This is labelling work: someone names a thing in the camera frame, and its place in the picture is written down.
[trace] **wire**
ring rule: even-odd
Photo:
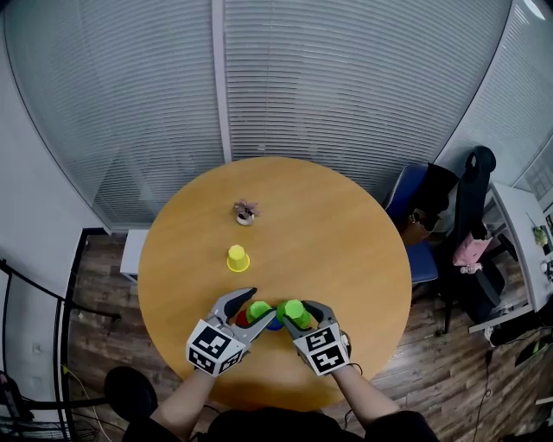
[[[361,375],[363,375],[363,368],[358,363],[349,363],[348,365],[357,365],[359,367],[359,371],[361,372]]]
[[[553,326],[545,326],[545,327],[540,327],[538,329],[536,329],[533,333],[529,334],[526,338],[518,338],[518,339],[513,339],[512,341],[509,341],[509,342],[505,342],[503,344],[499,344],[495,347],[495,349],[498,349],[501,345],[508,345],[508,344],[513,344],[515,342],[519,342],[519,341],[525,341],[526,339],[529,339],[531,338],[532,336],[534,336],[536,333],[539,333],[541,332],[542,330],[547,330],[547,329],[552,329]]]
[[[71,412],[72,414],[75,414],[76,416],[81,416],[83,418],[87,418],[87,419],[93,419],[93,420],[96,420],[98,422],[102,422],[103,424],[106,424],[106,425],[109,425],[109,426],[114,426],[115,428],[117,428],[118,430],[121,430],[123,433],[125,432],[124,428],[122,428],[121,426],[119,425],[115,425],[115,424],[112,424],[110,422],[108,422],[107,420],[101,420],[101,419],[97,419],[93,416],[87,416],[86,414],[81,414],[81,413],[75,413],[74,411]]]
[[[85,386],[83,385],[83,382],[80,381],[80,379],[77,377],[77,375],[75,375],[67,366],[63,366],[66,370],[67,370],[67,373],[69,373],[72,377],[74,377],[77,382],[80,384],[80,386],[82,387],[83,391],[85,392],[85,395],[88,399],[90,399],[90,396],[88,395],[88,392],[86,391],[86,388]],[[110,437],[105,433],[105,430],[104,428],[102,427],[102,422],[100,421],[99,417],[98,417],[98,413],[96,413],[96,407],[95,406],[92,406],[92,410],[94,411],[94,415],[96,416],[96,420],[98,421],[98,426],[100,427],[100,430],[102,431],[102,433],[104,434],[104,436],[110,441],[110,442],[113,442]]]
[[[363,367],[361,367],[358,363],[349,363],[348,365],[356,365],[359,367],[360,374],[363,375]],[[350,410],[344,414],[344,426],[342,427],[342,430],[347,430],[347,424],[349,423],[349,420],[352,418],[353,410],[350,408]]]
[[[221,414],[221,412],[217,408],[212,407],[211,405],[204,404],[204,408],[209,408],[210,410],[213,410],[215,413]]]
[[[353,410],[350,409],[345,415],[344,415],[344,426],[342,427],[342,430],[347,430],[347,424],[349,423],[349,420],[352,418]]]
[[[484,405],[484,399],[492,395],[492,390],[488,389],[490,383],[490,362],[492,361],[492,351],[486,353],[486,389],[480,400],[480,405],[478,407],[478,415],[476,416],[476,427],[474,428],[474,437],[473,442],[476,440],[476,434],[478,433],[478,424],[480,422],[480,412],[482,411],[482,405]]]

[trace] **blue chair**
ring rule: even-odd
[[[396,222],[405,215],[409,199],[423,182],[427,169],[428,167],[423,164],[410,164],[401,171],[384,206],[392,221]],[[408,245],[405,248],[409,258],[411,282],[413,284],[432,281],[438,277],[438,269],[428,241]]]

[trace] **white wall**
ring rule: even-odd
[[[83,228],[103,227],[67,181],[25,111],[16,89],[0,15],[0,259],[65,296]],[[12,279],[6,364],[22,395],[53,401],[55,301]],[[37,419],[57,420],[56,412]]]

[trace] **yellow cup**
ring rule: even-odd
[[[245,253],[244,247],[241,245],[233,245],[228,250],[226,265],[233,272],[243,272],[250,267],[250,257]]]

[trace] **black clothing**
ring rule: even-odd
[[[490,342],[495,346],[507,344],[508,342],[517,339],[530,330],[535,330],[540,327],[552,326],[553,296],[539,312],[528,312],[526,314],[523,314],[522,316],[519,316],[518,318],[511,319],[510,321],[501,324],[492,332],[492,335],[490,336]]]
[[[151,419],[130,423],[123,442],[152,440],[179,442],[179,439]],[[338,422],[317,412],[300,413],[281,408],[263,408],[257,411],[227,411],[215,418],[206,434],[198,435],[199,441],[278,441],[308,440],[355,441],[360,436],[343,431]],[[365,440],[409,442],[438,442],[426,420],[419,413],[400,411],[390,414],[365,428]]]

